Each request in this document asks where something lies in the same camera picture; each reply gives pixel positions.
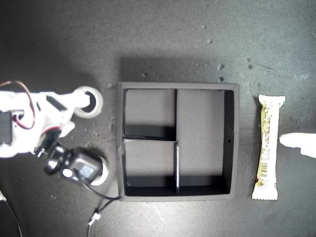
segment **barcode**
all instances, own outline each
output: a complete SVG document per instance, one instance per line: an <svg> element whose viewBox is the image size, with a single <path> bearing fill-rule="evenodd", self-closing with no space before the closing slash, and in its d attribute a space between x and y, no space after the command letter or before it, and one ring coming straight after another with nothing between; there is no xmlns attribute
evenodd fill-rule
<svg viewBox="0 0 316 237"><path fill-rule="evenodd" d="M261 176L266 177L268 172L268 163L261 163Z"/></svg>

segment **black cable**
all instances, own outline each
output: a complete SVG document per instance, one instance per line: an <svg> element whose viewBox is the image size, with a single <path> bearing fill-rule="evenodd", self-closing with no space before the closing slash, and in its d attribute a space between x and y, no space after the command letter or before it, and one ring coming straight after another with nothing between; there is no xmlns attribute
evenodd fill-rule
<svg viewBox="0 0 316 237"><path fill-rule="evenodd" d="M20 224L19 224L19 222L18 222L18 219L15 217L15 215L14 215L14 213L13 213L11 207L9 206L9 203L7 203L6 200L4 200L4 202L5 202L5 204L7 205L7 207L9 208L9 210L10 210L12 216L14 217L15 222L16 222L16 225L18 226L18 229L19 229L20 237L22 237L22 230L21 230Z"/></svg>
<svg viewBox="0 0 316 237"><path fill-rule="evenodd" d="M108 201L106 204L104 204L98 211L97 213L100 214L108 205L110 205L112 202L114 202L113 200Z"/></svg>
<svg viewBox="0 0 316 237"><path fill-rule="evenodd" d="M88 189L90 192L104 198L104 199L107 199L107 200L110 200L110 201L116 201L116 200L119 200L120 199L120 196L118 197L108 197L108 196L105 196L103 194L100 194L98 193L97 191L93 190L92 188L90 188L83 180L82 176L80 175L79 171L74 169L74 173L75 173L75 176L78 178L78 180L81 182L81 184L86 188Z"/></svg>

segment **cable connector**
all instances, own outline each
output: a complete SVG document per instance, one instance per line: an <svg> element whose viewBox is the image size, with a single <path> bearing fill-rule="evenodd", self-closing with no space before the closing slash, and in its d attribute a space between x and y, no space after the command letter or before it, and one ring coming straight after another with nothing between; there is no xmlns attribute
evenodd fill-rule
<svg viewBox="0 0 316 237"><path fill-rule="evenodd" d="M88 225L92 225L95 221L98 221L101 218L101 214L95 212L93 216L91 217L91 221L88 223Z"/></svg>
<svg viewBox="0 0 316 237"><path fill-rule="evenodd" d="M5 196L2 194L1 190L0 190L0 201L6 201Z"/></svg>

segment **white speck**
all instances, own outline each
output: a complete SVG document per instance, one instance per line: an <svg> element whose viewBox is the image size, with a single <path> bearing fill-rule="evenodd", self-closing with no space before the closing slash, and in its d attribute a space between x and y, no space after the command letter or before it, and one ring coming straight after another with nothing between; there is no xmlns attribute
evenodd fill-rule
<svg viewBox="0 0 316 237"><path fill-rule="evenodd" d="M309 73L304 73L304 74L300 74L300 75L299 75L299 78L306 80L309 76L310 76Z"/></svg>
<svg viewBox="0 0 316 237"><path fill-rule="evenodd" d="M109 84L107 85L107 88L108 88L108 89L112 89L113 87L114 87L114 85L111 84L111 83L109 83Z"/></svg>

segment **red wire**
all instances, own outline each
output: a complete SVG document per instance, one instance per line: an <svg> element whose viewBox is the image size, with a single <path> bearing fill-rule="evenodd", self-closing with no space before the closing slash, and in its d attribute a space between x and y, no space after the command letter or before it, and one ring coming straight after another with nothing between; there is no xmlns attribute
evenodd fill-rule
<svg viewBox="0 0 316 237"><path fill-rule="evenodd" d="M32 102L32 98L31 98L31 93L29 91L29 89L20 81L18 80L14 80L14 81L6 81L2 84L0 84L0 87L4 86L4 85L9 85L11 83L17 83L19 84L26 92L27 96L29 97L29 100L30 100L30 107L31 107L31 110L33 112L33 123L32 123L32 126L31 127L27 127L25 125L23 125L21 123L21 121L19 120L19 117L18 116L14 116L13 119L15 120L15 122L23 129L26 129L26 130L29 130L29 129L32 129L34 127L34 124L35 124L35 109L34 109L34 105L33 105L33 102Z"/></svg>
<svg viewBox="0 0 316 237"><path fill-rule="evenodd" d="M43 134L45 134L45 133L47 133L48 131L53 130L53 129L60 129L60 130L61 130L61 126L48 127L48 128L46 128L41 134L43 135Z"/></svg>

